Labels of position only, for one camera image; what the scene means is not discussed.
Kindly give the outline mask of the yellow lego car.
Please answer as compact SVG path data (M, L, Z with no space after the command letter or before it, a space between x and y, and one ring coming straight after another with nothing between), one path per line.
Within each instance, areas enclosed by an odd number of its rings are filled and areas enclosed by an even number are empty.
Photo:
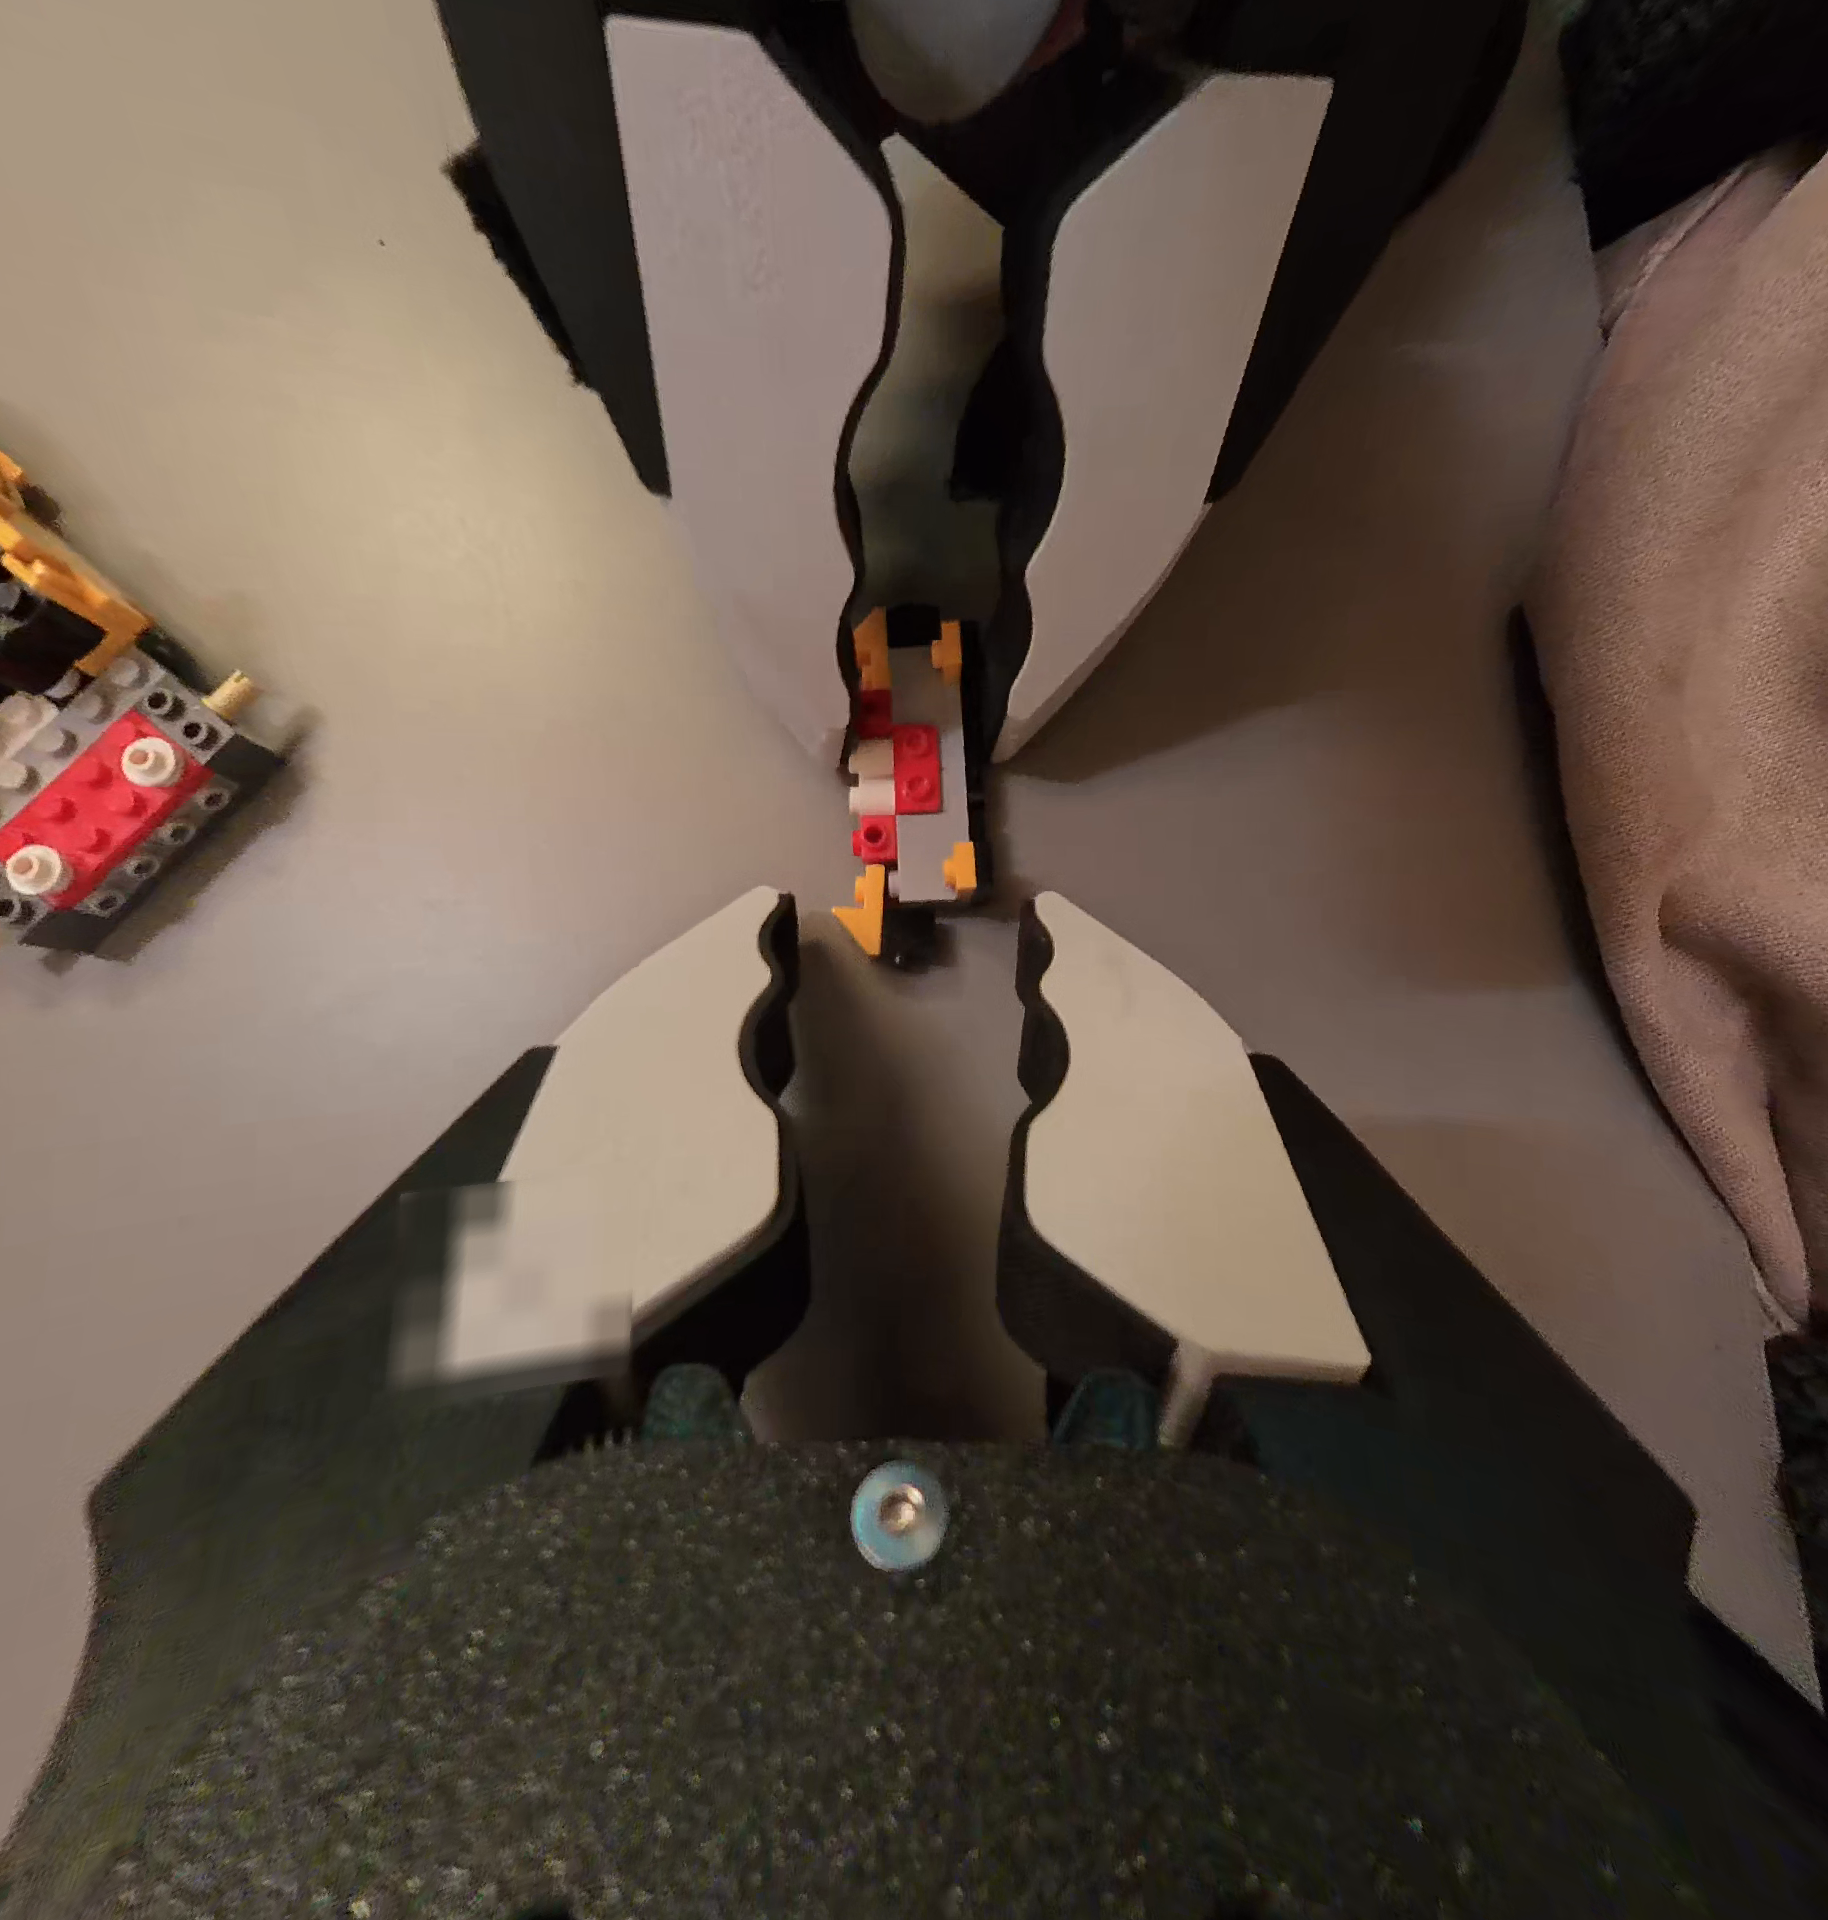
M295 723L209 673L0 444L0 951L102 954L289 764Z

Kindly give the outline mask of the red white lego assembly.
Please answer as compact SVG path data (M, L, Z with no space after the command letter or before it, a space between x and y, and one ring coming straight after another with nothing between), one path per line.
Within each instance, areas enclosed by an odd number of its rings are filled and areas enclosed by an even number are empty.
M986 725L980 719L975 622L927 602L875 610L851 624L851 900L836 924L885 965L938 957L938 917L993 888Z

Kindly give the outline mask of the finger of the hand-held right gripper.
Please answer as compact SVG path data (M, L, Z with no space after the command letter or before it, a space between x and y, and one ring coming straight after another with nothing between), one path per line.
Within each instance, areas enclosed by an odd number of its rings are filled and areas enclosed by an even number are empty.
M997 759L1078 690L1205 514L1329 95L1329 79L1205 75L1059 220L1039 369L1062 483L1023 563Z
M820 764L846 736L851 423L899 315L899 207L773 34L601 22L669 513L711 636Z

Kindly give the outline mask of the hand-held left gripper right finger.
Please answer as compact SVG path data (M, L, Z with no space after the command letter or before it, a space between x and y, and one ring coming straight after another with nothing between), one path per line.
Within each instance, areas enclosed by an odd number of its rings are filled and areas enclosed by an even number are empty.
M1014 991L997 1315L1047 1419L1124 1373L1184 1447L1218 1387L1361 1387L1370 1341L1239 1026L1062 893L1023 906Z

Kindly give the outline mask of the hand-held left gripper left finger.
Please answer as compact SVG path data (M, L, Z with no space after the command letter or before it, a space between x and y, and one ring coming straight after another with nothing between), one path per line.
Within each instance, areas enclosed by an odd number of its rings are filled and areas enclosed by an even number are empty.
M743 1387L805 1320L796 900L747 888L554 1040L494 1181L494 1373Z

